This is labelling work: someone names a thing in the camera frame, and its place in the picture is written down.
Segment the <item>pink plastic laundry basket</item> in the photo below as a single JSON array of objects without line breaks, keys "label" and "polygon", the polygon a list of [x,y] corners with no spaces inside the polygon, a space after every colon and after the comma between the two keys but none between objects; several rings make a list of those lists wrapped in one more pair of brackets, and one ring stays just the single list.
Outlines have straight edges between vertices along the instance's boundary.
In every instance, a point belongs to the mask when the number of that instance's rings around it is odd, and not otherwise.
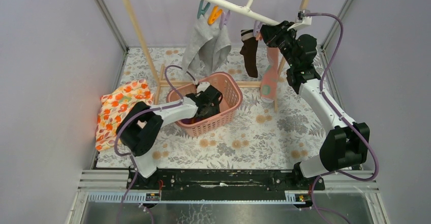
[{"label": "pink plastic laundry basket", "polygon": [[184,97],[193,93],[193,100],[203,96],[198,102],[203,108],[198,109],[196,115],[175,122],[191,137],[197,137],[230,123],[243,99],[237,83],[225,72],[216,72],[201,79],[200,82],[209,82],[209,92],[198,93],[197,87],[192,83],[177,88]]}]

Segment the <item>wooden drying rack frame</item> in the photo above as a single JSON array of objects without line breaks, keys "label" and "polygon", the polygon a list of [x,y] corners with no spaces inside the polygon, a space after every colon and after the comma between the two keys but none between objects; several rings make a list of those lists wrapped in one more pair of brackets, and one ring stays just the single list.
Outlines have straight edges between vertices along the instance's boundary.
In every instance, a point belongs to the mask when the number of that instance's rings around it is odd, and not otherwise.
[{"label": "wooden drying rack frame", "polygon": [[[152,72],[153,78],[157,84],[156,93],[155,93],[155,97],[154,97],[154,103],[155,104],[159,103],[160,90],[162,87],[171,87],[172,89],[177,89],[177,87],[175,87],[175,86],[179,85],[179,88],[183,89],[186,87],[188,88],[189,85],[191,86],[192,83],[189,83],[186,81],[174,81],[174,83],[170,84],[169,83],[170,81],[168,80],[168,78],[165,75],[165,69],[168,67],[166,67],[164,64],[162,64],[160,72],[157,73],[155,66],[154,66],[154,63],[153,63],[153,59],[151,57],[151,54],[150,54],[148,46],[147,46],[147,42],[146,42],[144,35],[141,31],[141,28],[139,26],[139,23],[138,23],[136,15],[135,15],[135,12],[133,10],[132,4],[131,4],[130,0],[122,0],[122,1],[124,3],[126,11],[128,12],[132,26],[134,27],[135,33],[136,33],[138,40],[140,42],[141,49],[142,49],[142,51],[145,55],[145,58],[149,64],[149,68]],[[260,22],[268,24],[268,25],[269,24],[271,24],[271,25],[278,24],[275,20],[272,20],[270,18],[264,17],[261,14],[253,12],[250,8],[253,0],[248,0],[247,4],[243,7],[238,6],[236,4],[233,4],[231,2],[228,2],[226,0],[202,0],[202,1],[206,1],[210,4],[215,4],[216,6],[225,8],[228,11],[233,11],[235,13],[241,14],[241,15],[246,16],[246,17],[250,17],[252,19],[255,19],[256,21],[260,21]],[[298,11],[298,13],[305,11],[306,7],[308,6],[308,3],[309,3],[309,0],[302,0],[301,5],[300,5],[300,11]],[[219,83],[219,82],[224,81],[224,80],[218,80],[218,79],[215,79],[215,77],[219,76],[219,74],[221,74],[221,73],[222,72],[214,73],[214,74],[208,76],[207,78],[200,80],[200,83],[210,82],[210,84],[213,85],[214,87],[216,87],[216,85],[217,85],[218,86],[217,89],[218,88],[225,89],[226,88],[225,84],[232,84],[232,85],[234,85],[234,87],[236,88],[236,90],[239,94],[241,94],[240,93],[241,91],[239,89],[241,87],[258,88],[261,85],[261,82],[257,82],[257,81],[234,81],[233,78],[229,74],[225,74],[225,75],[227,78],[230,79],[230,83]],[[239,100],[237,102],[241,103],[242,94],[238,98],[239,98]]]}]

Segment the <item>white plastic clip hanger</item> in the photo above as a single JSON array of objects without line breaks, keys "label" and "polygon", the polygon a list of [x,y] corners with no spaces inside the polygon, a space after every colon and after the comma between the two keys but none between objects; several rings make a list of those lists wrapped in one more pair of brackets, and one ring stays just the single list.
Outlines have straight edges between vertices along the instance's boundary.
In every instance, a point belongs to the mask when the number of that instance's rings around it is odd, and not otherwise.
[{"label": "white plastic clip hanger", "polygon": [[238,6],[234,3],[231,3],[231,2],[226,1],[226,0],[203,0],[203,1],[207,1],[207,2],[210,2],[212,4],[215,4],[216,6],[225,8],[228,11],[232,11],[232,12],[241,14],[243,16],[250,17],[250,18],[257,20],[257,21],[260,21],[264,24],[277,25],[280,23],[279,21],[272,20],[268,17],[265,17],[261,14],[258,14],[256,12],[252,11],[251,5],[252,5],[254,0],[248,0],[248,2],[246,3],[245,6]]}]

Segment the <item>purple striped sock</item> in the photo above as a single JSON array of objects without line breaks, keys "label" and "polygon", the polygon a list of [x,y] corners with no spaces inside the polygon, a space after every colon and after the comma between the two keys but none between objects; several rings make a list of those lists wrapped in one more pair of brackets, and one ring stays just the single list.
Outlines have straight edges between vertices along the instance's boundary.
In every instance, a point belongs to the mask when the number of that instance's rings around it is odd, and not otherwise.
[{"label": "purple striped sock", "polygon": [[183,124],[195,124],[195,123],[200,122],[201,120],[202,120],[201,117],[193,117],[193,118],[185,118],[185,119],[181,120],[181,122]]}]

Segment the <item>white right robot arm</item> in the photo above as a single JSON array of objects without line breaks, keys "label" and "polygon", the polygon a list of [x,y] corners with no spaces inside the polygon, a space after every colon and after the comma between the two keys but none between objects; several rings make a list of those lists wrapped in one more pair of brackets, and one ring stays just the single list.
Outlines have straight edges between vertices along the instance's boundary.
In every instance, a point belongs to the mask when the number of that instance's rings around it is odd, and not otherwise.
[{"label": "white right robot arm", "polygon": [[367,159],[370,129],[366,123],[356,123],[343,112],[323,87],[323,80],[314,67],[317,40],[311,35],[296,35],[293,23],[262,25],[260,34],[270,48],[278,48],[289,64],[288,84],[312,108],[322,123],[326,138],[318,155],[296,163],[291,181],[294,187],[305,189],[312,177],[362,164]]}]

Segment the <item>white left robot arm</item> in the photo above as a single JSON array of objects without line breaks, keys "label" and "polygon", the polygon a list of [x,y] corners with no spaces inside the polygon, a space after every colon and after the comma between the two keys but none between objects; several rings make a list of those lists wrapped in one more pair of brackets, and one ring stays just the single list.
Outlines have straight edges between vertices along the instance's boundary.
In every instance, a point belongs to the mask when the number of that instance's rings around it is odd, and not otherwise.
[{"label": "white left robot arm", "polygon": [[162,127],[180,120],[201,122],[220,113],[222,93],[208,82],[197,85],[197,92],[180,95],[179,100],[150,106],[137,102],[117,127],[115,139],[130,150],[138,182],[146,189],[156,186],[157,166],[152,147]]}]

